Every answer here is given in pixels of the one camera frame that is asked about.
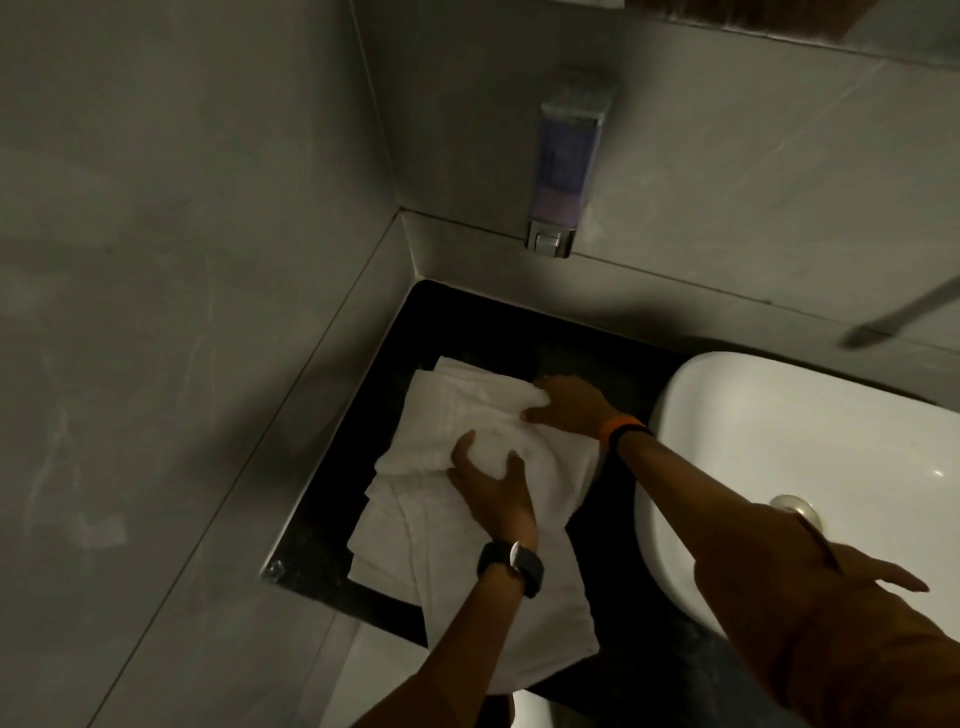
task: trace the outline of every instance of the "white sink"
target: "white sink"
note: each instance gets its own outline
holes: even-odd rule
[[[807,501],[832,541],[900,564],[930,586],[884,584],[960,639],[960,415],[746,354],[688,361],[670,380],[657,437],[749,500]],[[636,490],[636,536],[673,602],[723,630],[693,581],[693,557]]]

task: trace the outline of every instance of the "black countertop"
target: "black countertop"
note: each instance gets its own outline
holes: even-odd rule
[[[419,607],[347,579],[347,540],[373,464],[396,430],[410,379],[440,356],[532,381],[577,374],[645,420],[687,357],[491,301],[433,281],[410,292],[274,553],[275,582],[426,645]],[[801,726],[779,709],[730,645],[688,619],[643,563],[634,531],[635,481],[604,465],[570,520],[600,652],[531,690],[603,725]]]

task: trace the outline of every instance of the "wall-mounted dispenser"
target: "wall-mounted dispenser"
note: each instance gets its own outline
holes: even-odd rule
[[[613,79],[595,71],[562,68],[555,74],[540,104],[540,148],[527,250],[569,257],[614,90]]]

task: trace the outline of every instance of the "folded towel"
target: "folded towel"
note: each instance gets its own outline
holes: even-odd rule
[[[586,495],[598,446],[519,420],[527,407],[546,403],[528,382],[450,359],[441,359],[433,372],[417,372],[394,441],[377,461],[370,503],[348,543],[354,554],[349,578],[418,603],[432,648],[476,583],[477,559],[490,539],[446,477],[450,451],[475,429],[469,457],[485,473],[502,477],[510,450],[524,458],[546,573],[540,594],[520,607],[491,693],[533,685],[599,649],[564,530]]]

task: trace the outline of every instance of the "tile grout line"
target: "tile grout line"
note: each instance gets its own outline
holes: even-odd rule
[[[133,660],[133,656],[136,654],[137,650],[140,648],[140,645],[143,644],[144,639],[147,637],[147,634],[150,632],[151,627],[154,626],[156,618],[159,616],[160,612],[163,611],[163,606],[167,603],[167,600],[170,598],[170,595],[176,589],[177,584],[180,583],[180,578],[183,576],[183,573],[186,571],[187,567],[190,565],[190,562],[193,560],[193,557],[196,555],[197,550],[200,548],[200,544],[203,542],[206,534],[209,532],[210,527],[213,525],[213,522],[217,520],[217,517],[220,515],[221,511],[224,509],[224,505],[227,504],[230,494],[233,493],[234,488],[236,488],[237,483],[240,482],[240,478],[243,476],[243,473],[247,470],[247,467],[250,465],[253,460],[253,456],[256,455],[257,450],[260,448],[260,445],[263,443],[264,439],[267,437],[267,433],[270,431],[270,428],[276,422],[277,417],[279,417],[280,411],[283,409],[283,405],[286,404],[287,400],[290,399],[290,395],[293,394],[293,391],[297,388],[298,382],[303,377],[303,373],[306,372],[307,367],[310,364],[310,361],[313,359],[314,355],[317,353],[317,349],[320,348],[320,345],[324,342],[327,333],[330,331],[330,328],[333,326],[333,322],[336,321],[337,316],[340,315],[340,311],[343,309],[344,305],[347,303],[347,299],[350,297],[350,294],[353,293],[353,289],[356,288],[357,283],[360,278],[363,276],[364,272],[370,266],[373,257],[376,255],[376,252],[380,249],[380,246],[383,244],[384,239],[386,239],[387,234],[390,232],[390,228],[393,226],[394,221],[399,215],[399,209],[396,210],[393,216],[390,218],[390,222],[387,224],[386,229],[380,234],[380,237],[376,241],[376,245],[373,246],[370,255],[367,256],[367,259],[364,261],[363,267],[361,267],[360,272],[357,274],[357,277],[354,279],[353,283],[350,285],[347,294],[344,296],[344,299],[340,301],[340,305],[337,306],[337,310],[334,312],[333,316],[330,317],[330,322],[324,328],[323,333],[320,335],[320,338],[317,340],[317,343],[314,345],[313,349],[310,351],[310,354],[307,355],[306,361],[303,363],[303,366],[300,368],[300,371],[297,373],[297,376],[294,377],[293,382],[290,385],[290,388],[287,390],[286,394],[283,396],[283,399],[280,401],[280,404],[277,406],[276,411],[271,416],[269,422],[263,428],[263,432],[260,433],[260,437],[257,438],[256,444],[250,451],[250,454],[244,460],[243,465],[240,466],[240,470],[237,475],[233,478],[227,492],[224,493],[223,498],[221,498],[220,503],[217,504],[216,509],[213,512],[213,515],[210,517],[210,520],[204,526],[204,530],[201,532],[200,537],[197,539],[196,543],[191,547],[190,553],[187,554],[187,557],[183,560],[183,564],[180,566],[180,569],[177,571],[177,575],[171,581],[170,586],[167,588],[167,591],[164,593],[163,598],[160,600],[160,603],[157,605],[154,613],[151,615],[150,619],[147,621],[147,625],[144,627],[143,631],[140,633],[140,636],[137,638],[136,643],[133,645],[133,648],[130,651],[130,654],[127,655],[127,659],[124,660],[123,665],[117,670],[116,676],[113,678],[113,681],[110,683],[109,688],[104,693],[103,698],[100,700],[100,703],[97,705],[97,709],[93,712],[93,715],[90,717],[90,720],[86,723],[86,728],[92,728],[94,722],[100,716],[100,713],[103,711],[104,706],[107,705],[107,701],[110,696],[113,694],[114,689],[117,687],[117,684],[120,682],[120,678],[123,677],[124,672],[126,672],[127,667]]]

